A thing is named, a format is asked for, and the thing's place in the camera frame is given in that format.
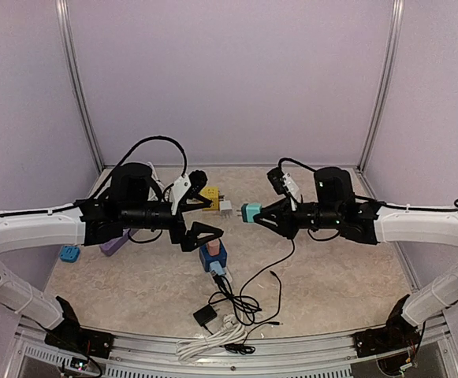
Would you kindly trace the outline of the pink plug adapter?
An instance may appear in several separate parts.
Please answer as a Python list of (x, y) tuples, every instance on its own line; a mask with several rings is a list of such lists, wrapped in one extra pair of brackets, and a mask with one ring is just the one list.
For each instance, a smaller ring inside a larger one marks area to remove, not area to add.
[(221, 240), (216, 239), (207, 243), (207, 253), (214, 257), (221, 253)]

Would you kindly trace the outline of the teal plug adapter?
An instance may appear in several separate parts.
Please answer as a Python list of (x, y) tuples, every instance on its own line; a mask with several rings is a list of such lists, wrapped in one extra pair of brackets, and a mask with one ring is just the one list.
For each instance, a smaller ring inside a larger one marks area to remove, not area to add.
[(260, 214), (261, 208), (262, 205), (258, 202), (247, 202), (237, 210), (237, 215), (244, 223), (254, 223), (254, 217)]

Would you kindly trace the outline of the white plug adapter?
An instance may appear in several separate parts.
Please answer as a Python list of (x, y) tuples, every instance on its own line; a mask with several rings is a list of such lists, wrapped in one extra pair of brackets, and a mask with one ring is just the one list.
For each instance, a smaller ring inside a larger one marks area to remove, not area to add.
[(229, 200), (220, 201), (219, 212), (222, 217), (231, 217), (233, 213), (232, 203)]

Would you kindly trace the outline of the yellow cube socket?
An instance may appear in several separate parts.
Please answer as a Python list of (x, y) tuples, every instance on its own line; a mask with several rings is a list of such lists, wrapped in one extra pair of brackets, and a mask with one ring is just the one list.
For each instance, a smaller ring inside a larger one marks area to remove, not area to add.
[(219, 211), (220, 191), (218, 187), (205, 187), (200, 194), (210, 200), (210, 206), (205, 208), (204, 211)]

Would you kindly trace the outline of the dark blue cube socket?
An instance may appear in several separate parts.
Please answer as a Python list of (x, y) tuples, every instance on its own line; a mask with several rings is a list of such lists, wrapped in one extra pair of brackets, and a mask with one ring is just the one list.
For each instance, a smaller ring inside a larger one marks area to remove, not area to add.
[(225, 267), (227, 266), (227, 252), (223, 242), (221, 241), (221, 253), (218, 256), (210, 256), (207, 253), (207, 245), (203, 245), (199, 248), (199, 259), (205, 272), (209, 272), (209, 264), (212, 261), (220, 261)]

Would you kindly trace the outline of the light blue plug adapter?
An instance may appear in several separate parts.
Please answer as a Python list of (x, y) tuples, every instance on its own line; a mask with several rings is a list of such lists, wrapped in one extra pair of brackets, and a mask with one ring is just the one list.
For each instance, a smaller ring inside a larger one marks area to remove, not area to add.
[(209, 264), (209, 273), (212, 276), (225, 276), (226, 267), (220, 261), (212, 261)]

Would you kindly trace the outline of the white power strip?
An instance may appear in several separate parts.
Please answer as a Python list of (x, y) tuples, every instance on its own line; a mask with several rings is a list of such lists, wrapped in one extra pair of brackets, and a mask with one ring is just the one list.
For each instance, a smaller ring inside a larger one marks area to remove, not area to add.
[(228, 269), (223, 269), (223, 272), (221, 274), (215, 271), (211, 271), (210, 275), (216, 285), (230, 285), (233, 283), (232, 275)]

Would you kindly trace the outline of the purple power strip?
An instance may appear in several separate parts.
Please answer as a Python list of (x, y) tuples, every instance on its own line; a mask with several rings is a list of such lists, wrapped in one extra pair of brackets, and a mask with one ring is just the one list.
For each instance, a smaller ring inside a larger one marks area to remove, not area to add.
[(99, 249), (104, 255), (110, 257), (117, 253), (129, 241), (129, 237), (133, 236), (135, 233), (135, 230), (125, 229), (123, 236), (111, 239), (104, 244), (100, 244)]

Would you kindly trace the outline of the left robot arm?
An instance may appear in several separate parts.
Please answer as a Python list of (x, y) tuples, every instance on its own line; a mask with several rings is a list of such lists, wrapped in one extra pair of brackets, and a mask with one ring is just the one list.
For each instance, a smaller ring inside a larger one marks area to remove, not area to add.
[[(123, 157), (89, 198), (63, 206), (0, 212), (0, 254), (41, 246), (95, 246), (126, 229), (167, 231), (184, 252), (219, 239), (220, 228), (193, 222), (184, 213), (206, 208), (200, 192), (207, 185), (202, 170), (183, 170), (169, 189), (161, 188), (149, 165)], [(70, 303), (47, 295), (0, 262), (0, 304), (27, 317), (46, 332), (48, 345), (86, 358), (108, 358), (114, 335), (83, 328)]]

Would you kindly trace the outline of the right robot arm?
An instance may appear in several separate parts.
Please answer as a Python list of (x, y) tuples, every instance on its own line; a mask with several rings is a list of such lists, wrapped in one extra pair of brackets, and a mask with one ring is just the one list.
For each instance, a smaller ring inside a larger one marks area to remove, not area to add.
[[(281, 200), (244, 212), (243, 219), (293, 240), (299, 230), (334, 230), (356, 243), (413, 242), (458, 247), (458, 199), (451, 207), (399, 206), (353, 191), (351, 176), (339, 167), (314, 169), (317, 199), (305, 202), (300, 189), (282, 167), (267, 173)], [(384, 326), (357, 332), (358, 357), (389, 353), (405, 347), (417, 348), (423, 338), (419, 326), (444, 309), (458, 303), (458, 268), (453, 268), (393, 307)]]

